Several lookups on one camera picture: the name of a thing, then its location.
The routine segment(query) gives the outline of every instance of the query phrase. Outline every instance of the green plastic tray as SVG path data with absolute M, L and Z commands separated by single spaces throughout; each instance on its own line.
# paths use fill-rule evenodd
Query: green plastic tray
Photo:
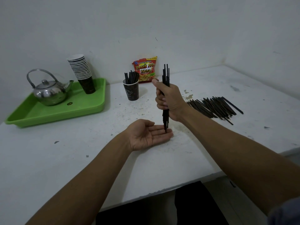
M 98 78 L 93 81 L 96 88 L 93 94 L 85 94 L 79 82 L 74 82 L 67 99 L 54 106 L 41 104 L 31 93 L 5 123 L 25 127 L 100 112 L 105 104 L 106 80 Z

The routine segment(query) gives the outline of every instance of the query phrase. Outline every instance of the kettle lid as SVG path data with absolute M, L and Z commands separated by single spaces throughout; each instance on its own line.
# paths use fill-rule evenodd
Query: kettle lid
M 55 84 L 56 84 L 56 81 L 54 81 L 54 80 L 51 80 L 51 81 L 42 80 L 42 83 L 39 84 L 38 86 L 36 86 L 35 88 L 37 88 L 37 89 L 45 89 L 45 88 L 51 87 L 51 86 L 53 86 Z

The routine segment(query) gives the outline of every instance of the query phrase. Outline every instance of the open palm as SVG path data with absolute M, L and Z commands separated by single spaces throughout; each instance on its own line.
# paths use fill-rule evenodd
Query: open palm
M 166 142 L 173 136 L 171 129 L 167 129 L 166 133 L 163 125 L 154 125 L 154 122 L 144 119 L 130 124 L 126 132 L 129 135 L 130 146 L 133 151 Z

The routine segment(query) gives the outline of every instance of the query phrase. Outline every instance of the pile of black straws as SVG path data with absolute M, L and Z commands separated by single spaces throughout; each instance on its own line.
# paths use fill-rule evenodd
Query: pile of black straws
M 228 103 L 237 109 L 241 114 L 244 114 L 240 109 L 238 109 L 235 105 L 229 102 L 224 97 L 212 97 L 210 99 L 203 98 L 202 101 L 199 100 L 190 100 L 187 102 L 191 107 L 205 115 L 209 118 L 220 118 L 225 119 L 231 125 L 233 125 L 228 119 L 232 117 L 232 115 L 236 115 L 234 110 L 228 105 Z
M 167 64 L 167 75 L 166 75 L 166 64 L 164 64 L 163 84 L 168 87 L 170 86 L 170 68 L 168 68 L 168 64 Z M 165 132 L 167 132 L 167 128 L 169 127 L 169 110 L 168 109 L 163 110 L 163 127 L 165 128 Z
M 130 73 L 129 73 L 129 78 L 128 78 L 128 73 L 127 72 L 125 72 L 124 75 L 125 75 L 125 81 L 126 81 L 127 85 L 136 83 L 139 80 L 139 77 L 140 77 L 140 75 L 136 71 L 133 72 L 131 70 L 130 70 Z

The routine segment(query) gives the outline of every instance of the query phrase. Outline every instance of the kettle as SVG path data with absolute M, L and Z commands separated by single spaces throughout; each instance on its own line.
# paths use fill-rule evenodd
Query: kettle
M 38 86 L 35 86 L 32 81 L 29 79 L 29 73 L 33 71 L 42 71 L 50 76 L 54 80 L 47 81 L 42 80 L 42 83 Z M 27 73 L 27 80 L 33 87 L 34 96 L 45 106 L 52 106 L 64 101 L 67 97 L 67 92 L 70 90 L 73 80 L 70 80 L 68 83 L 60 83 L 54 75 L 44 69 L 32 69 Z

